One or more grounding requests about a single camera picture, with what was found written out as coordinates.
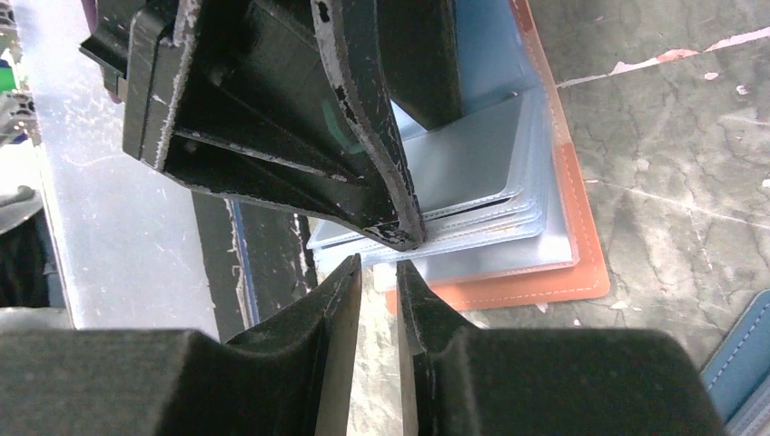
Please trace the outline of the grey credit card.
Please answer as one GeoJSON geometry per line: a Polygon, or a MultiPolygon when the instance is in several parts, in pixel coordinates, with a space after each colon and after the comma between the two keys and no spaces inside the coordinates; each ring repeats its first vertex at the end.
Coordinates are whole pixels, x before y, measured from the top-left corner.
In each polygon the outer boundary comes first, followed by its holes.
{"type": "Polygon", "coordinates": [[[520,94],[403,143],[422,218],[429,222],[518,193],[520,94]]]}

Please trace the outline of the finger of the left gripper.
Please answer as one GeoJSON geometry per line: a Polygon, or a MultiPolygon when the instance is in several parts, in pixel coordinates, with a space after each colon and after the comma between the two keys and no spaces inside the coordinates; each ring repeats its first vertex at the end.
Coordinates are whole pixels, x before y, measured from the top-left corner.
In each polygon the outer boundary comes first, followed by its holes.
{"type": "Polygon", "coordinates": [[[373,1],[85,1],[123,151],[176,183],[403,252],[424,223],[373,1]]]}
{"type": "Polygon", "coordinates": [[[382,0],[377,26],[390,99],[429,131],[461,118],[456,2],[382,0]]]}

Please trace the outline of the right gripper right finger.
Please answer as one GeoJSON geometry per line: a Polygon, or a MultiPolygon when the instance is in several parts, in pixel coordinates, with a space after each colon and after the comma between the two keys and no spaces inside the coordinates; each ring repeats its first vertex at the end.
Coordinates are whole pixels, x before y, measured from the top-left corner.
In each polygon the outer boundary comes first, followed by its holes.
{"type": "Polygon", "coordinates": [[[639,329],[483,329],[397,265],[407,435],[722,435],[688,354],[639,329]]]}

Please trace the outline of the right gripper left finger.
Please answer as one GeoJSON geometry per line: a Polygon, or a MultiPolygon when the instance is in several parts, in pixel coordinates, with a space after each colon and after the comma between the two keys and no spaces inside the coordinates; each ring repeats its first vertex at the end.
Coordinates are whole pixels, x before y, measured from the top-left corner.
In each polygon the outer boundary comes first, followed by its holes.
{"type": "Polygon", "coordinates": [[[217,342],[195,330],[1,335],[4,435],[343,435],[361,261],[217,342]]]}

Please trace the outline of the brown blue card holder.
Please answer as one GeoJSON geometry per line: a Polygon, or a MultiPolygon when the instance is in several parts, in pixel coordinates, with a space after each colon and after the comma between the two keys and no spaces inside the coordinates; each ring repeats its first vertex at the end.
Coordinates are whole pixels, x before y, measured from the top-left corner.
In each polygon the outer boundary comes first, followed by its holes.
{"type": "MultiPolygon", "coordinates": [[[[520,94],[528,98],[517,136],[527,152],[518,164],[520,190],[424,221],[426,242],[406,252],[322,221],[307,243],[318,267],[327,272],[358,254],[384,276],[390,309],[401,261],[412,262],[430,289],[457,310],[605,295],[609,280],[596,227],[528,3],[458,1],[456,20],[459,120],[520,94]]],[[[393,109],[403,143],[449,125],[429,131],[397,104],[393,109]]]]}

